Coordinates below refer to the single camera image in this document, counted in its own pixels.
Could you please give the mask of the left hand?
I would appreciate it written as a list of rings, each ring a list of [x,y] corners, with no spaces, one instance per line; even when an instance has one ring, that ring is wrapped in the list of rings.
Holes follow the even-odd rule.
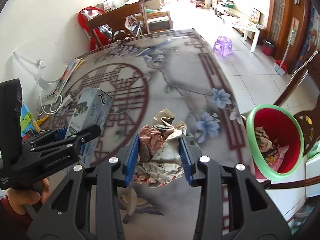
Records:
[[[43,179],[42,184],[42,193],[10,188],[7,191],[7,198],[12,209],[19,215],[25,215],[27,213],[24,208],[25,205],[35,205],[38,202],[44,204],[50,196],[49,178]]]

